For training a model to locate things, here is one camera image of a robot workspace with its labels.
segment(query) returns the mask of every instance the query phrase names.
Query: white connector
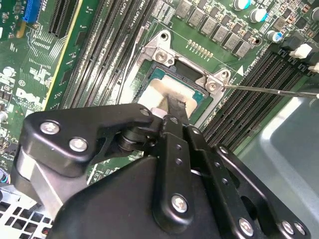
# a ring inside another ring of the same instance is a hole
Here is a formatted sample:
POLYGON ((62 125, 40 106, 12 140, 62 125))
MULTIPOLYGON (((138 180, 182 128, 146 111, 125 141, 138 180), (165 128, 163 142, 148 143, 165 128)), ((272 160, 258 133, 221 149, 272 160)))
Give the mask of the white connector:
POLYGON ((319 73, 319 62, 316 65, 314 65, 314 66, 309 66, 308 70, 310 70, 312 72, 319 73))
POLYGON ((293 58, 305 59, 313 48, 308 44, 302 44, 296 50, 292 51, 289 55, 293 58))

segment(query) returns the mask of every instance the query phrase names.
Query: capacitor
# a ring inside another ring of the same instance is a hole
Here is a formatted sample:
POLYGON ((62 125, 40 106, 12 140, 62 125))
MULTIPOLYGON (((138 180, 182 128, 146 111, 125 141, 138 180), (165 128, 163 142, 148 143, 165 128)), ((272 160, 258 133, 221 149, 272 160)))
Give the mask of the capacitor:
POLYGON ((274 43, 278 43, 283 39, 283 34, 281 32, 271 30, 267 32, 267 39, 274 43))
POLYGON ((4 111, 0 111, 0 123, 6 121, 8 119, 8 114, 4 111))
POLYGON ((268 13, 266 9, 256 8, 250 12, 249 18, 251 22, 255 23, 266 20, 267 16, 268 13))
POLYGON ((247 9, 251 4, 251 0, 234 0, 233 7, 236 11, 247 9))
POLYGON ((311 13, 311 18, 314 21, 319 21, 319 7, 316 7, 313 12, 311 13))

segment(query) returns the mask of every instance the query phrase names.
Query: screwdriver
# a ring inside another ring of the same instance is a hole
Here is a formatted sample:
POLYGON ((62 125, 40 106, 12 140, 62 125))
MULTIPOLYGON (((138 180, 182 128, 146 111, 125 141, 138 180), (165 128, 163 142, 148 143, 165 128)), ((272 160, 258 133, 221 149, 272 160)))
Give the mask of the screwdriver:
POLYGON ((269 93, 269 94, 274 94, 278 96, 306 97, 306 98, 319 99, 319 94, 316 94, 316 93, 281 91, 281 90, 275 90, 275 89, 258 88, 258 87, 250 87, 250 86, 224 85, 224 87, 228 89, 269 93))

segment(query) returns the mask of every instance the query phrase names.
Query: black connector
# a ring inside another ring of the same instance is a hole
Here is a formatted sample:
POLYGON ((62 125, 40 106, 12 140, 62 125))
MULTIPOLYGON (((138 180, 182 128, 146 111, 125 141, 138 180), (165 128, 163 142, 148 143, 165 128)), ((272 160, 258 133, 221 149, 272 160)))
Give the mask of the black connector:
POLYGON ((49 33, 57 38, 64 37, 70 27, 77 0, 57 0, 51 18, 49 33))

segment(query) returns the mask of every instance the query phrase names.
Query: ram slot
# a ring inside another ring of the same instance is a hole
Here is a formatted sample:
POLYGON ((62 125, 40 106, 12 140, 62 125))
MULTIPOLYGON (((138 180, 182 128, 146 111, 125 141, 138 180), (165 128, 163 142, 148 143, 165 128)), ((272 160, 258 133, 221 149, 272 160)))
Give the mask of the ram slot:
POLYGON ((82 48, 82 57, 78 61, 76 68, 73 70, 72 77, 64 93, 61 104, 63 109, 73 107, 74 102, 76 101, 76 96, 82 92, 81 87, 85 84, 84 75, 91 61, 92 54, 94 53, 101 32, 103 31, 106 21, 110 15, 110 10, 115 2, 115 0, 105 0, 101 1, 98 6, 95 18, 92 21, 92 30, 87 37, 87 42, 82 48))
POLYGON ((78 95, 76 107, 84 107, 90 96, 96 91, 100 85, 100 72, 103 69, 104 62, 108 59, 109 52, 114 46, 114 41, 118 35, 128 10, 130 9, 131 0, 118 1, 112 9, 112 15, 108 21, 105 30, 99 40, 99 44, 94 52, 93 59, 87 70, 87 78, 85 84, 81 88, 81 94, 78 95))
MULTIPOLYGON (((283 82, 287 80, 287 77, 289 77, 293 71, 294 69, 290 66, 283 69, 283 73, 279 73, 279 77, 273 80, 269 88, 279 89, 283 82)), ((242 119, 236 124, 236 127, 234 127, 231 131, 229 131, 228 134, 222 137, 219 142, 230 144, 231 141, 237 137, 237 135, 242 133, 242 130, 249 124, 250 120, 259 112, 259 110, 264 107, 265 103, 271 96, 272 95, 270 94, 262 94, 258 92, 254 93, 254 96, 252 96, 245 104, 246 109, 248 110, 242 113, 242 119)))
MULTIPOLYGON (((277 62, 274 67, 268 68, 267 73, 260 76, 259 82, 256 83, 256 87, 266 88, 267 85, 274 79, 274 77, 277 76, 284 65, 285 64, 282 62, 277 62)), ((249 108, 249 101, 254 101, 258 94, 259 93, 255 92, 245 92, 245 96, 241 98, 240 104, 234 108, 231 113, 224 117, 224 121, 226 122, 223 122, 221 127, 215 129, 211 139, 213 139, 213 141, 221 139, 225 134, 228 134, 234 125, 238 124, 239 119, 247 110, 251 112, 251 109, 249 108)))
MULTIPOLYGON (((152 1, 152 0, 147 1, 147 2, 144 5, 144 6, 147 6, 145 8, 144 14, 142 15, 142 17, 139 17, 139 19, 143 20, 143 21, 140 21, 140 24, 136 27, 136 29, 140 29, 142 26, 146 25, 150 15, 153 12, 155 5, 157 3, 156 1, 152 1)), ((112 90, 114 89, 115 85, 117 83, 121 83, 121 81, 123 80, 123 79, 121 79, 119 81, 119 77, 123 73, 123 69, 126 67, 126 64, 128 63, 129 56, 130 56, 130 53, 132 51, 132 48, 133 48, 133 45, 135 42, 132 40, 134 40, 137 37, 138 33, 139 33, 139 31, 136 31, 134 35, 130 36, 130 40, 129 40, 130 46, 125 51, 121 52, 121 56, 119 57, 120 61, 117 62, 117 64, 116 64, 117 67, 114 67, 114 69, 112 70, 112 72, 110 74, 110 81, 108 82, 108 85, 106 87, 106 91, 103 92, 102 100, 100 100, 98 102, 99 105, 107 105, 108 104, 109 98, 111 96, 112 90)))
MULTIPOLYGON (((267 71, 269 65, 276 60, 276 58, 276 55, 266 55, 262 60, 260 60, 260 62, 257 63, 256 68, 254 68, 252 72, 242 81, 241 85, 254 86, 260 80, 260 77, 267 71)), ((240 104, 242 98, 246 94, 248 94, 247 91, 235 90, 232 92, 232 94, 228 97, 227 102, 223 106, 222 111, 224 111, 224 113, 219 113, 206 127, 204 131, 204 137, 206 138, 206 140, 209 140, 212 137, 211 131, 220 127, 220 125, 224 122, 226 116, 229 115, 240 104)))
POLYGON ((90 59, 89 65, 86 69, 83 84, 79 89, 79 94, 74 100, 74 107, 83 107, 86 100, 91 94, 92 89, 96 84, 96 78, 102 68, 103 62, 110 51, 113 41, 115 39, 115 32, 112 26, 117 24, 118 19, 122 19, 123 15, 118 14, 123 5, 128 0, 118 1, 111 10, 111 15, 104 26, 103 32, 99 38, 98 44, 94 49, 94 53, 90 59))
MULTIPOLYGON (((290 90, 302 76, 310 76, 300 62, 275 45, 270 47, 241 85, 278 90, 290 90)), ((204 136, 210 146, 222 143, 235 150, 282 99, 281 96, 235 90, 217 115, 211 120, 204 136)))
MULTIPOLYGON (((301 79, 303 75, 298 74, 294 75, 292 80, 283 88, 283 90, 291 90, 293 86, 295 86, 298 81, 301 79)), ((274 106, 276 106, 284 97, 282 96, 274 96, 269 97, 269 100, 264 104, 264 108, 260 109, 260 111, 256 112, 255 118, 249 122, 248 127, 246 127, 246 131, 242 134, 237 135, 236 139, 230 142, 231 150, 235 150, 241 142, 250 135, 252 130, 258 128, 258 125, 262 122, 262 120, 273 110, 274 106)))
POLYGON ((114 75, 118 65, 120 64, 120 60, 123 59, 125 55, 126 55, 126 58, 130 57, 130 54, 129 54, 130 51, 128 51, 128 46, 130 45, 132 40, 136 37, 136 35, 139 33, 139 29, 143 25, 142 20, 145 17, 145 12, 149 16, 150 13, 153 11, 152 5, 153 3, 150 0, 148 1, 141 0, 140 3, 138 4, 139 6, 138 9, 140 12, 138 14, 136 12, 130 16, 131 18, 131 21, 130 21, 131 23, 129 25, 130 33, 127 33, 126 30, 122 32, 122 37, 124 38, 124 40, 122 42, 121 41, 118 42, 118 45, 120 46, 119 50, 114 48, 113 53, 110 56, 110 59, 113 59, 113 61, 110 62, 109 65, 105 67, 107 71, 105 71, 105 73, 103 74, 103 77, 104 77, 103 82, 107 84, 104 84, 105 86, 102 86, 102 88, 99 89, 99 92, 98 92, 99 97, 96 97, 94 99, 93 101, 94 105, 107 104, 109 96, 111 95, 115 87, 115 84, 117 83, 117 79, 114 78, 114 75))

